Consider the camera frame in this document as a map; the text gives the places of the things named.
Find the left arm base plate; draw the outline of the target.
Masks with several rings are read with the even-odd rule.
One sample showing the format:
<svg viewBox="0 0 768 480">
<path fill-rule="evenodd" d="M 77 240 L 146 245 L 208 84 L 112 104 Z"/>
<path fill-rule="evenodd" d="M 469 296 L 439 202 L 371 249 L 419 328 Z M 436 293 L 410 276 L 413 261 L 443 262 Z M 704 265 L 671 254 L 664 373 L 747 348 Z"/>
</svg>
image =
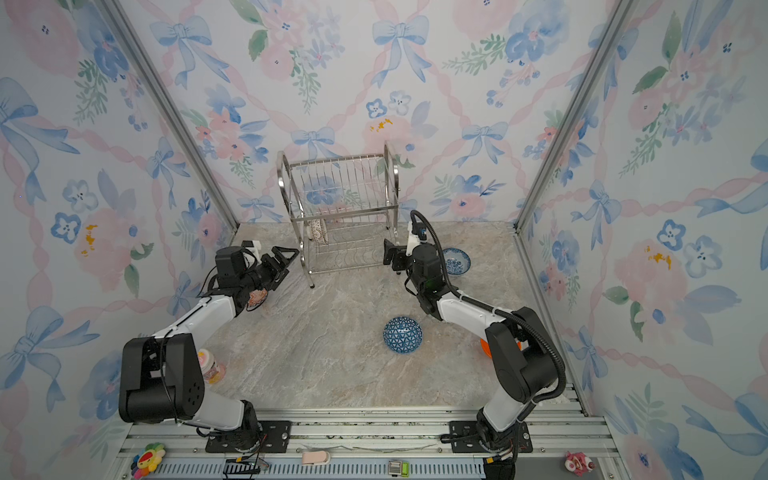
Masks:
<svg viewBox="0 0 768 480">
<path fill-rule="evenodd" d="M 215 431 L 207 437 L 205 452 L 211 454 L 286 453 L 292 423 L 288 420 L 260 421 L 254 428 Z"/>
</svg>

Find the white maroon patterned bowl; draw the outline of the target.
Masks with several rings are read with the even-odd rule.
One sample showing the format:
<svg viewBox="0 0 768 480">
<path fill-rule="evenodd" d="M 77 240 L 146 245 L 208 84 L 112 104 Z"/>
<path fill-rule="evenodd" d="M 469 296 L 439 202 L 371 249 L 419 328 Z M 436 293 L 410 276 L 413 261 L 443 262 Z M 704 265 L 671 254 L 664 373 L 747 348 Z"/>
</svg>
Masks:
<svg viewBox="0 0 768 480">
<path fill-rule="evenodd" d="M 307 222 L 308 238 L 318 245 L 328 245 L 328 231 L 326 221 L 315 219 Z"/>
</svg>

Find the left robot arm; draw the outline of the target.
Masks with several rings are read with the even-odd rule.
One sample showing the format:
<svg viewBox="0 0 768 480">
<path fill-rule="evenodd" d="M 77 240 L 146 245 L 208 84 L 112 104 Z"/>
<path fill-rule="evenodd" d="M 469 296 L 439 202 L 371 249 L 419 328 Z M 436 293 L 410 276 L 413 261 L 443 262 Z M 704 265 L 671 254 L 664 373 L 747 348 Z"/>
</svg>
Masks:
<svg viewBox="0 0 768 480">
<path fill-rule="evenodd" d="M 254 242 L 218 250 L 197 303 L 168 327 L 123 347 L 120 418 L 132 424 L 173 420 L 227 451 L 260 447 L 267 435 L 252 403 L 208 392 L 198 350 L 247 310 L 252 293 L 276 290 L 298 255 L 281 246 L 258 254 Z"/>
</svg>

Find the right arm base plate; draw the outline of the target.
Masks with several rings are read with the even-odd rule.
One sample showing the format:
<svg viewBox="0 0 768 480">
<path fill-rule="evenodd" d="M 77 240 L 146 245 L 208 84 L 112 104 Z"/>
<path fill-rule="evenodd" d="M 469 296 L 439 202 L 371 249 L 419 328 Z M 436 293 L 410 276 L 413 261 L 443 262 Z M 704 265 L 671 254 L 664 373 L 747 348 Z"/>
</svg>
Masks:
<svg viewBox="0 0 768 480">
<path fill-rule="evenodd" d="M 503 433 L 500 446 L 491 448 L 478 433 L 476 421 L 454 420 L 448 423 L 448 432 L 441 435 L 440 441 L 448 444 L 453 453 L 496 454 L 508 451 L 513 445 L 518 446 L 520 453 L 532 453 L 533 444 L 528 425 L 516 423 L 515 428 L 516 434 L 511 430 Z"/>
</svg>

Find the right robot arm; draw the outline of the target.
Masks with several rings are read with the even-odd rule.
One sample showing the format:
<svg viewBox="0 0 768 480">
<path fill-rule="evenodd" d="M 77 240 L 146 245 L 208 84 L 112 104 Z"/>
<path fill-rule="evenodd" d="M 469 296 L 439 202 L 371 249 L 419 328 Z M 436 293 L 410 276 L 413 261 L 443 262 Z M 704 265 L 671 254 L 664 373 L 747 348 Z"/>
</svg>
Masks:
<svg viewBox="0 0 768 480">
<path fill-rule="evenodd" d="M 478 443 L 495 461 L 521 450 L 523 424 L 534 409 L 565 390 L 565 365 L 536 312 L 507 311 L 474 299 L 446 276 L 443 252 L 434 244 L 383 241 L 383 263 L 405 274 L 406 291 L 429 316 L 475 334 L 488 344 L 498 388 L 476 416 L 475 431 L 447 434 L 443 442 Z"/>
</svg>

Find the dark blue patterned bowl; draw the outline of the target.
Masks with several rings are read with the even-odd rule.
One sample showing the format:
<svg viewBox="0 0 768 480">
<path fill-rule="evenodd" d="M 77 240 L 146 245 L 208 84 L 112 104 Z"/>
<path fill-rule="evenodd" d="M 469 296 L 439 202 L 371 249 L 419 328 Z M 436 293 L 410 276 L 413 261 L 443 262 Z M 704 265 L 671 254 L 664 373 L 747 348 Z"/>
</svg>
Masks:
<svg viewBox="0 0 768 480">
<path fill-rule="evenodd" d="M 423 342 L 420 324 L 407 316 L 395 317 L 387 322 L 382 338 L 386 346 L 398 354 L 415 352 Z"/>
</svg>

